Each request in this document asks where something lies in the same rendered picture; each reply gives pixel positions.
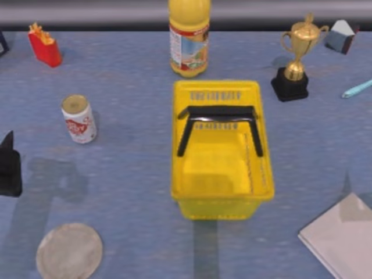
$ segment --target juice bottle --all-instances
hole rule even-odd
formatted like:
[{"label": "juice bottle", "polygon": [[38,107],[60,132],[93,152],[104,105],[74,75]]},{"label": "juice bottle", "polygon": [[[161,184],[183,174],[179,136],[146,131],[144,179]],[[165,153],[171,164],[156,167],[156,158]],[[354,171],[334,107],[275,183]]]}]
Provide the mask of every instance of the juice bottle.
[{"label": "juice bottle", "polygon": [[210,0],[169,0],[170,66],[191,78],[208,65]]}]

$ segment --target toothbrush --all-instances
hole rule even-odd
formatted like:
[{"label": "toothbrush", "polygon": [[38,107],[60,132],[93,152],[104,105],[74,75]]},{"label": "toothbrush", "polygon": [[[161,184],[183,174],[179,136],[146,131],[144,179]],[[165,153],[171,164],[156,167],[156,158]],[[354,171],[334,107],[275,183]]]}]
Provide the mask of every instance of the toothbrush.
[{"label": "toothbrush", "polygon": [[346,90],[342,94],[341,98],[347,99],[347,98],[353,97],[361,93],[363,90],[367,89],[370,86],[372,86],[372,80],[366,81],[365,83],[359,84],[353,88],[350,88],[349,90]]}]

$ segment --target table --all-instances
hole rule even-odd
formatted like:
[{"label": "table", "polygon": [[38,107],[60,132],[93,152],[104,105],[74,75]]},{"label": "table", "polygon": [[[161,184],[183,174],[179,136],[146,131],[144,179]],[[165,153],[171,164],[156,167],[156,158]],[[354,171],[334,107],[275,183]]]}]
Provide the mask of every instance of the table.
[{"label": "table", "polygon": [[[171,96],[168,33],[52,33],[64,62],[35,60],[26,33],[5,33],[0,137],[15,131],[24,192],[0,197],[0,278],[37,279],[35,252],[54,227],[96,228],[105,256],[92,279],[331,279],[297,238],[311,219],[355,191],[372,206],[372,92],[341,99],[371,78],[372,34],[348,55],[322,45],[305,56],[310,97],[279,102],[270,85],[291,57],[280,33],[211,33],[198,79],[260,83],[276,183],[273,201],[246,221],[182,218],[169,194]],[[91,102],[99,136],[77,145],[60,104]]]}]

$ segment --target trophy cup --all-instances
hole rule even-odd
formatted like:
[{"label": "trophy cup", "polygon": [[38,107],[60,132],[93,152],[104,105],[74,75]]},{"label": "trophy cup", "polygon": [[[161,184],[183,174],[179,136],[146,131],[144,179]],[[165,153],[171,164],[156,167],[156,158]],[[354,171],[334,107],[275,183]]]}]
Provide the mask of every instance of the trophy cup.
[{"label": "trophy cup", "polygon": [[[281,37],[283,48],[295,55],[295,59],[290,61],[285,68],[278,69],[277,76],[271,81],[278,99],[282,102],[307,98],[309,95],[306,89],[309,80],[300,59],[326,37],[329,31],[328,26],[321,28],[315,26],[312,23],[313,19],[313,14],[309,13],[304,22],[295,23],[291,31],[284,32]],[[325,31],[325,36],[320,37],[322,31]],[[284,42],[286,36],[291,39],[290,48]]]}]

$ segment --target soda can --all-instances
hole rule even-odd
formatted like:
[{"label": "soda can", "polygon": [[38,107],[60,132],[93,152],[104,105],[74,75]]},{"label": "soda can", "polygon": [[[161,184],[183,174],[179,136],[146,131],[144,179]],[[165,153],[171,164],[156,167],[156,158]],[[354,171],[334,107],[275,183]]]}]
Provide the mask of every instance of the soda can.
[{"label": "soda can", "polygon": [[67,129],[74,142],[87,144],[97,135],[93,113],[88,99],[82,95],[71,95],[62,102],[62,113]]}]

